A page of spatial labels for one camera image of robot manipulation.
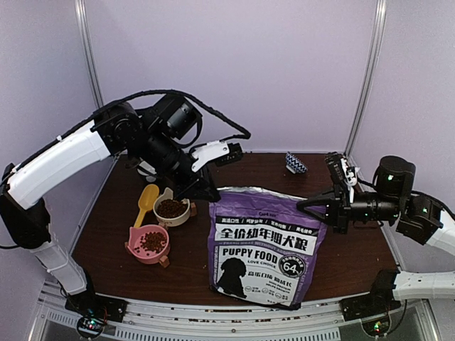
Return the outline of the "cream cat-ear pet bowl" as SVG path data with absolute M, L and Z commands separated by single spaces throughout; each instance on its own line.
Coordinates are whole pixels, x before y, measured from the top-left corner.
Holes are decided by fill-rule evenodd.
M 153 212 L 158 225 L 165 229 L 180 226 L 187 222 L 190 217 L 197 215 L 195 203 L 189 199 L 176 200 L 170 188 L 166 188 L 158 196 L 154 203 Z

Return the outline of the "yellow plastic scoop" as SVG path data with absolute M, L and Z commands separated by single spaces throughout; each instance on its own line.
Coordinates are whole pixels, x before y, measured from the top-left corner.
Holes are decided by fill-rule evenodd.
M 140 228 L 146 213 L 150 212 L 154 208 L 154 203 L 159 196 L 159 187 L 154 184 L 147 185 L 138 200 L 139 213 L 134 222 L 133 228 Z

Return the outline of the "purple pet food bag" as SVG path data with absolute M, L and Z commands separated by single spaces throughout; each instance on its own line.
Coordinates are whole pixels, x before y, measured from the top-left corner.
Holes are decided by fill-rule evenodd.
M 224 187 L 209 204 L 210 288 L 263 306 L 297 310 L 327 226 L 297 210 L 300 197 L 257 187 Z

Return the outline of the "pink cat-ear pet bowl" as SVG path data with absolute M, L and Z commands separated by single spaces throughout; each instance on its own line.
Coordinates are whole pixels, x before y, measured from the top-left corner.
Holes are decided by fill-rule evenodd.
M 170 265 L 168 258 L 171 250 L 170 238 L 162 226 L 148 224 L 138 228 L 131 227 L 125 248 L 143 264 L 160 264 L 163 268 Z

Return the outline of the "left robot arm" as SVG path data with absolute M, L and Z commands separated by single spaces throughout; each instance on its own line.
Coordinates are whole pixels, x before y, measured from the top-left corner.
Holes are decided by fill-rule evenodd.
M 68 133 L 18 165 L 9 165 L 1 182 L 1 219 L 18 247 L 29 250 L 73 297 L 86 315 L 102 309 L 88 273 L 60 247 L 50 232 L 44 195 L 82 169 L 127 152 L 157 175 L 173 181 L 179 197 L 219 198 L 206 166 L 226 156 L 226 140 L 201 146 L 182 144 L 201 128 L 203 104 L 169 93 L 155 105 L 135 109 L 125 100 L 108 104 Z

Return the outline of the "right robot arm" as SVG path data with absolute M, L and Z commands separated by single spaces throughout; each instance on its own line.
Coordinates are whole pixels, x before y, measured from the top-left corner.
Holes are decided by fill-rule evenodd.
M 359 168 L 341 153 L 328 153 L 325 162 L 332 188 L 297 203 L 298 211 L 345 234 L 352 222 L 387 222 L 396 231 L 421 245 L 454 253 L 454 212 L 441 200 L 414 190 L 415 164 L 399 156 L 384 156 L 366 183 L 368 191 L 358 192 Z M 380 313 L 391 301 L 454 298 L 454 273 L 412 273 L 380 271 L 364 306 Z

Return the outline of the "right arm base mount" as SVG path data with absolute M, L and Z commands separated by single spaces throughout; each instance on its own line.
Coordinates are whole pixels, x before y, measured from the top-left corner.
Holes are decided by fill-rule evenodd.
M 385 337 L 392 331 L 390 313 L 400 307 L 399 301 L 389 301 L 371 293 L 340 301 L 344 321 L 360 320 L 363 332 L 375 339 Z

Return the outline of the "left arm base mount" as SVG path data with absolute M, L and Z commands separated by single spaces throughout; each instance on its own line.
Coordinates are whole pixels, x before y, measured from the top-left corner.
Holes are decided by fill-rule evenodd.
M 99 337 L 108 322 L 120 323 L 127 310 L 127 302 L 119 298 L 98 296 L 94 308 L 83 308 L 72 298 L 67 298 L 65 308 L 80 315 L 76 322 L 77 333 L 88 340 Z

